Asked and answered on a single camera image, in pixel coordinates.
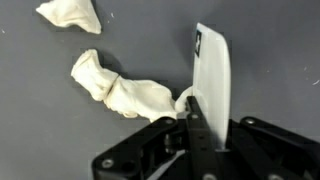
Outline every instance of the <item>crumpled white fabric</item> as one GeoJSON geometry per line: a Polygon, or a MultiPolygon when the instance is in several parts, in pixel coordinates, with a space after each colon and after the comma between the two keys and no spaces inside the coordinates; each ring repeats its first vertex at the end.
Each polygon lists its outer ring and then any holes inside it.
{"type": "Polygon", "coordinates": [[[104,103],[127,118],[138,115],[151,122],[161,117],[176,119],[171,91],[151,80],[129,80],[121,76],[115,81],[104,103]]]}
{"type": "Polygon", "coordinates": [[[100,34],[101,24],[91,0],[52,0],[36,11],[58,27],[78,25],[87,32],[100,34]]]}
{"type": "Polygon", "coordinates": [[[187,103],[187,97],[193,95],[193,89],[192,86],[184,90],[180,97],[177,99],[176,103],[174,104],[174,109],[177,113],[186,111],[186,103],[187,103]]]}
{"type": "Polygon", "coordinates": [[[101,67],[95,49],[84,52],[72,68],[71,76],[87,89],[92,98],[102,101],[119,76],[117,73],[101,67]]]}

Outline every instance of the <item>gray tabletop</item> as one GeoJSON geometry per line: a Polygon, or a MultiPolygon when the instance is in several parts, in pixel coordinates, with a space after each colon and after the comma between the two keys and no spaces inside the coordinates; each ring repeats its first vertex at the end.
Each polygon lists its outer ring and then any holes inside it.
{"type": "Polygon", "coordinates": [[[91,160],[148,121],[94,102],[70,77],[76,59],[96,48],[105,67],[156,80],[176,98],[192,84],[197,22],[228,41],[231,118],[320,141],[319,1],[96,0],[99,36],[52,26],[35,13],[40,3],[0,6],[0,179],[91,179],[91,160]]]}

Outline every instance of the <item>screw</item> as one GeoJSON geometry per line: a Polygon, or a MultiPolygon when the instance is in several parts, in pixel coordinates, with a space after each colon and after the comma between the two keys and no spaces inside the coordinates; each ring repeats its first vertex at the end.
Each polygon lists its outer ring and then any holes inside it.
{"type": "Polygon", "coordinates": [[[167,123],[167,124],[172,124],[172,123],[173,123],[173,120],[172,120],[172,119],[167,119],[167,120],[166,120],[166,123],[167,123]]]}
{"type": "Polygon", "coordinates": [[[191,118],[192,118],[192,119],[198,119],[199,116],[198,116],[197,114],[192,114],[192,115],[191,115],[191,118]]]}
{"type": "Polygon", "coordinates": [[[113,160],[106,159],[106,160],[102,161],[103,168],[111,168],[112,166],[113,166],[113,160]]]}
{"type": "Polygon", "coordinates": [[[269,180],[284,180],[281,176],[277,174],[270,174],[268,177],[269,180]]]}
{"type": "Polygon", "coordinates": [[[247,122],[248,124],[254,124],[254,123],[255,123],[253,119],[247,119],[246,122],[247,122]]]}
{"type": "Polygon", "coordinates": [[[213,174],[205,174],[202,180],[217,180],[217,178],[213,174]]]}

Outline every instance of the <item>fabric piece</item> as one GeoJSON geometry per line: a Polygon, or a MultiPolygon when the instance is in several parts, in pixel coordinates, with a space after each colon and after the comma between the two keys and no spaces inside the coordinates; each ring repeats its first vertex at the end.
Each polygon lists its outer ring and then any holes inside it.
{"type": "Polygon", "coordinates": [[[186,90],[184,90],[182,92],[182,94],[180,95],[180,97],[177,99],[177,101],[174,105],[174,109],[176,110],[177,113],[186,111],[187,97],[193,95],[192,91],[193,91],[193,89],[191,86],[191,87],[187,88],[186,90]]]}
{"type": "Polygon", "coordinates": [[[150,80],[128,80],[121,76],[115,81],[104,103],[127,118],[138,115],[151,122],[161,117],[176,119],[171,91],[150,80]]]}
{"type": "Polygon", "coordinates": [[[100,34],[101,24],[91,0],[52,0],[36,11],[58,27],[78,25],[87,32],[100,34]]]}
{"type": "Polygon", "coordinates": [[[98,53],[94,49],[84,52],[73,66],[71,76],[87,89],[96,101],[105,99],[112,84],[119,76],[99,63],[98,53]]]}

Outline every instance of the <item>black metal bracket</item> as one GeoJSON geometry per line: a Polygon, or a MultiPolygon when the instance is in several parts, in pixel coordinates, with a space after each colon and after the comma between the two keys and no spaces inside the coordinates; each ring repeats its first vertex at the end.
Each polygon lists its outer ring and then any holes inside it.
{"type": "Polygon", "coordinates": [[[102,153],[92,163],[95,180],[144,180],[177,152],[159,180],[318,180],[320,145],[259,119],[230,120],[227,147],[215,151],[194,97],[185,118],[161,118],[102,153]]]}

